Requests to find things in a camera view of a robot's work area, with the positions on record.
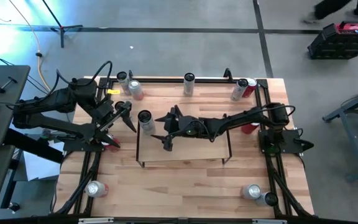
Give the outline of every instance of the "wire frame stand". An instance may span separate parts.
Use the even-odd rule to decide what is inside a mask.
[[[51,27],[50,29],[55,31],[55,32],[59,32],[60,33],[60,47],[61,48],[64,48],[65,47],[65,41],[64,41],[64,35],[65,35],[65,32],[68,30],[68,29],[72,29],[72,28],[82,28],[84,27],[83,25],[73,25],[73,26],[66,26],[66,27],[63,27],[61,25],[61,23],[59,22],[59,20],[56,18],[55,14],[52,12],[52,10],[50,10],[48,4],[45,2],[45,0],[42,0],[42,2],[44,2],[45,6],[48,8],[48,11],[51,13],[51,15],[53,16],[53,18],[55,19],[56,23],[59,25],[59,29],[56,29],[56,28],[53,28]]]

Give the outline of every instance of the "red can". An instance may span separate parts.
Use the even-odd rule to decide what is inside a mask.
[[[253,78],[246,78],[246,80],[248,81],[248,87],[242,97],[249,97],[251,93],[256,89],[256,85],[258,85],[256,80]]]
[[[246,124],[241,126],[241,131],[244,134],[250,134],[252,133],[256,128],[258,128],[259,123],[250,123],[250,124]]]
[[[121,142],[115,138],[112,134],[107,134],[107,136],[109,136],[114,142],[116,142],[118,145],[121,145]],[[104,150],[109,150],[111,152],[117,152],[119,151],[119,148],[116,146],[112,146],[109,143],[106,142],[102,142],[102,145],[104,147]]]

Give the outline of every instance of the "concrete floor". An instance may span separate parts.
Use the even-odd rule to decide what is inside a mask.
[[[15,1],[33,25],[55,23],[41,1]],[[252,0],[48,0],[63,25],[85,27],[232,28],[256,29]],[[318,1],[260,0],[265,29],[320,29],[344,19],[345,9],[327,17],[321,25],[299,22]],[[25,24],[6,0],[0,0],[0,16],[12,24]],[[114,62],[113,73],[131,69],[135,75],[220,77],[229,67],[235,77],[266,77],[258,33],[67,33],[65,48],[53,32],[38,32],[44,54],[42,71],[49,84],[59,68],[66,78],[93,74],[106,60]],[[290,103],[297,110],[295,124],[305,130],[304,139],[315,143],[305,153],[306,175],[315,213],[323,218],[358,221],[358,181],[344,175],[357,164],[339,120],[325,124],[321,117],[358,93],[358,57],[349,61],[310,60],[306,47],[315,35],[267,34],[266,43],[275,78],[284,78]],[[37,51],[31,32],[0,26],[0,57],[14,64],[30,65],[37,73]],[[26,85],[22,98],[43,94]],[[60,119],[64,114],[49,113]],[[23,130],[39,133],[39,129]],[[53,194],[48,182],[22,183],[14,198],[24,206],[15,215],[0,210],[0,218],[45,215]]]

